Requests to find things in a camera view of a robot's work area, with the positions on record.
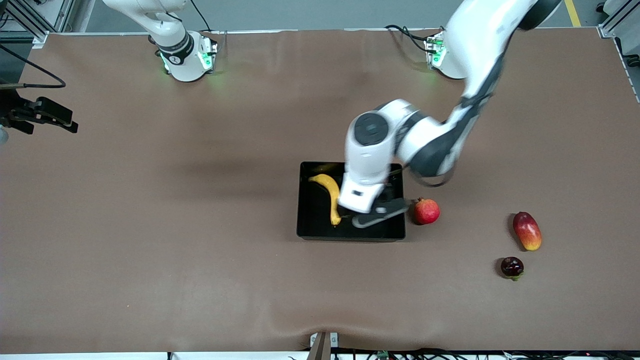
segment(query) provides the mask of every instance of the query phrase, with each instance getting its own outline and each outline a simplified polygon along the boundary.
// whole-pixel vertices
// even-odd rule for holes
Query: red apple
[[[522,246],[528,251],[535,251],[542,245],[542,234],[538,223],[529,213],[523,211],[513,218],[513,230],[518,235]]]
[[[440,216],[438,204],[431,199],[425,200],[422,197],[418,199],[414,212],[415,220],[418,221],[420,225],[431,224],[435,220],[438,220]]]

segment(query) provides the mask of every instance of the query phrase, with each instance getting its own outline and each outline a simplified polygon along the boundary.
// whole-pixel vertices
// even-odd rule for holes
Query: metal frame
[[[609,5],[615,11],[612,11],[609,17],[598,25],[600,36],[602,38],[618,37],[623,43],[630,44],[625,46],[628,50],[637,49],[640,44],[640,32],[637,31],[640,23],[640,0],[608,0],[605,9]],[[623,51],[624,55],[629,55],[627,49]]]
[[[26,31],[3,34],[3,39],[24,40],[33,37],[35,46],[42,45],[49,33],[61,33],[69,22],[69,12],[76,0],[63,0],[54,24],[33,8],[26,0],[9,0],[6,12]]]

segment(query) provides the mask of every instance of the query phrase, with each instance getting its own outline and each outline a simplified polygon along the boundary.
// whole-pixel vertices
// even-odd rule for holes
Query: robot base
[[[464,73],[454,66],[453,61],[447,61],[451,56],[447,56],[447,48],[444,46],[444,31],[425,40],[424,47],[427,50],[434,50],[436,52],[435,54],[427,53],[429,69],[437,70],[449,79],[460,80],[465,78]]]
[[[193,38],[195,46],[182,65],[172,64],[161,56],[166,73],[171,74],[176,80],[185,82],[196,81],[204,74],[213,73],[218,52],[218,44],[215,41],[196,31],[188,33]]]

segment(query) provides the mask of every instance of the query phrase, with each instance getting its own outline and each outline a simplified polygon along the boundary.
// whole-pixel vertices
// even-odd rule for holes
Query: brown mat
[[[382,102],[446,118],[460,82],[384,31],[230,35],[196,83],[153,50],[52,35],[32,52],[68,87],[21,94],[80,132],[11,131],[0,156],[2,352],[296,350],[322,329],[343,347],[638,347],[640,108],[595,29],[517,34],[453,180],[407,177],[441,219],[388,244],[297,238],[299,164],[342,161]],[[535,253],[509,234],[518,211]]]

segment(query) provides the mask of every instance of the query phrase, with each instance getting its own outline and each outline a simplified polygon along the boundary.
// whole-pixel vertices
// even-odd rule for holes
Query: yellow floor stripe
[[[578,12],[575,11],[575,5],[573,5],[573,0],[564,0],[564,4],[566,5],[566,11],[569,12],[569,18],[571,18],[571,24],[574,28],[580,27],[580,19],[578,18]]]

